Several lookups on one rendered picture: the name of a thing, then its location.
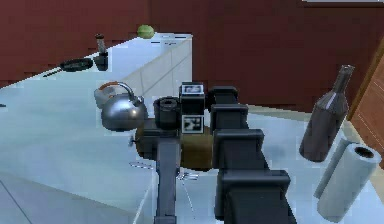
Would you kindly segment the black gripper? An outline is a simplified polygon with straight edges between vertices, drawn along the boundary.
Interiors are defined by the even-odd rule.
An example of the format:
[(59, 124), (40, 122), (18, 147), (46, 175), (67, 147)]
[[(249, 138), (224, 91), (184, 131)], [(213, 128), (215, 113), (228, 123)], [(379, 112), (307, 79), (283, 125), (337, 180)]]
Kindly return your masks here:
[[(180, 172), (179, 105), (175, 97), (163, 97), (153, 103), (154, 119), (144, 123), (142, 150), (146, 159), (156, 161), (158, 174), (157, 209), (154, 224), (176, 224), (176, 177), (197, 180), (199, 175)], [(130, 166), (154, 169), (152, 165), (130, 162)]]

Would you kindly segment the green round lettuce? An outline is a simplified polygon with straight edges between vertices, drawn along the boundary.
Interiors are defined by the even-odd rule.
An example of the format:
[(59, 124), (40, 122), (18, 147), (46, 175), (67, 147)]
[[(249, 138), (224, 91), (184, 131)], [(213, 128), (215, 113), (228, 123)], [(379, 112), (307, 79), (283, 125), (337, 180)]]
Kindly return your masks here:
[(137, 36), (142, 39), (151, 39), (155, 34), (154, 28), (150, 25), (140, 25), (137, 29)]

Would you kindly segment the white kitchen counter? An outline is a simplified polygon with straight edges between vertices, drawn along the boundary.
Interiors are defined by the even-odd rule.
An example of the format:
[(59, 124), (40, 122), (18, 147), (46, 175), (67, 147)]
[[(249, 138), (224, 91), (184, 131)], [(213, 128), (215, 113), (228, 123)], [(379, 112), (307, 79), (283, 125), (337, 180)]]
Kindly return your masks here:
[[(178, 95), (192, 79), (192, 37), (156, 34), (108, 49), (109, 67), (83, 72), (38, 74), (0, 89), (0, 224), (152, 224), (155, 167), (128, 147), (132, 132), (101, 125), (94, 90), (122, 80), (153, 100)], [(285, 169), (292, 182), (287, 198), (298, 224), (334, 224), (317, 210), (313, 192), (329, 158), (311, 163), (296, 151), (307, 116), (251, 112), (252, 128), (265, 133), (263, 152), (272, 169)], [(178, 180), (178, 224), (223, 224), (214, 218), (216, 170), (197, 180)], [(370, 182), (339, 224), (384, 224), (384, 205)]]

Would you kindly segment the dark pepper mill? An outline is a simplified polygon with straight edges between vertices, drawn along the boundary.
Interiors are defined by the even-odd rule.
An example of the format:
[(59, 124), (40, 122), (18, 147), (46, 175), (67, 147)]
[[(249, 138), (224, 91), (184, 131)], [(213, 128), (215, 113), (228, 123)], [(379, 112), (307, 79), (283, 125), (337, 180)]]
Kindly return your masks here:
[(96, 34), (95, 38), (96, 38), (99, 53), (103, 56), (107, 55), (108, 52), (106, 50), (106, 46), (105, 46), (105, 42), (104, 42), (104, 35), (103, 34)]

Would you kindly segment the brown bread loaf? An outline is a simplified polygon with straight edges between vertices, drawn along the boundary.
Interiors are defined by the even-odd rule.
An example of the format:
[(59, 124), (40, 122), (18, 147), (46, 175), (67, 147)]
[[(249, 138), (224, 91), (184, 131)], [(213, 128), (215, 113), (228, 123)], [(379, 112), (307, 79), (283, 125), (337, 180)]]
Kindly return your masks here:
[(131, 142), (142, 158), (156, 161), (160, 170), (182, 167), (206, 172), (212, 168), (209, 127), (201, 134), (181, 134), (177, 129), (158, 128), (149, 120), (136, 130)]

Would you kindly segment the silver kettle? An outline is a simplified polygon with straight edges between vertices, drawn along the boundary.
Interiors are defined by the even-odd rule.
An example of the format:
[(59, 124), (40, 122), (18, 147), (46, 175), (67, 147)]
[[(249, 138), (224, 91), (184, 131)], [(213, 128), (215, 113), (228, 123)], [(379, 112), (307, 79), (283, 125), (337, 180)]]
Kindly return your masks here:
[(101, 110), (102, 126), (124, 132), (141, 126), (148, 118), (142, 96), (136, 96), (124, 82), (108, 82), (94, 91), (96, 106)]

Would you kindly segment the dark glass bottle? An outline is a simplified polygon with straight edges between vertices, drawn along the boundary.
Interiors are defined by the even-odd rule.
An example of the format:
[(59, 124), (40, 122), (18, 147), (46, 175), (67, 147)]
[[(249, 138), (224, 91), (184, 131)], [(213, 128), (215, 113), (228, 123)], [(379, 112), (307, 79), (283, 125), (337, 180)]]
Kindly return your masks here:
[(326, 159), (334, 139), (348, 114), (345, 91), (355, 67), (342, 65), (331, 91), (314, 105), (299, 152), (312, 162)]

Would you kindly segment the black cup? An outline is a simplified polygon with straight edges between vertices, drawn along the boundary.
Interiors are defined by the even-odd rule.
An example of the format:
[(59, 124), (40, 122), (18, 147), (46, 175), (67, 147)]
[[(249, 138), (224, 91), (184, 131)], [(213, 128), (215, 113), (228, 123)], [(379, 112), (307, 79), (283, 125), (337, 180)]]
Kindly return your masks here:
[(93, 58), (93, 61), (99, 71), (106, 71), (108, 69), (108, 53), (100, 53)]

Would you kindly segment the white paper towel roll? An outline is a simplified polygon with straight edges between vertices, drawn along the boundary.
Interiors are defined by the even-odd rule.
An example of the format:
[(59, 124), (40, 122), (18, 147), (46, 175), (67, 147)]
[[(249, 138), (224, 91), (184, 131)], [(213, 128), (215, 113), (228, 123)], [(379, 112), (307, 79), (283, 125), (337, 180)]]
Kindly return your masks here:
[(330, 222), (340, 222), (381, 160), (376, 150), (342, 138), (314, 192), (318, 213)]

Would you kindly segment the brown wooden door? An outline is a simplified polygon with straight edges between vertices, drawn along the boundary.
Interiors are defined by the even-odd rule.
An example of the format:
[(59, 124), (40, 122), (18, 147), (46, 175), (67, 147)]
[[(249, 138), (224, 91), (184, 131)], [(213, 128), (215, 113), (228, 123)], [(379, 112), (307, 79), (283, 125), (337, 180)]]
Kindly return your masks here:
[(384, 153), (384, 36), (380, 38), (348, 118), (362, 141)]

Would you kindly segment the black frying pan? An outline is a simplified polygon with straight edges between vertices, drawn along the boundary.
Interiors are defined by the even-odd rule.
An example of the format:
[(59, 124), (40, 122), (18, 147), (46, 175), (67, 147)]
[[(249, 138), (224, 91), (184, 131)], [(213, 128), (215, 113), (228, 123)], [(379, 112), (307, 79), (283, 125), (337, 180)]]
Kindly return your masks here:
[(48, 74), (45, 77), (51, 76), (58, 72), (78, 72), (90, 69), (93, 66), (93, 60), (90, 58), (76, 58), (64, 61), (59, 64), (59, 69)]

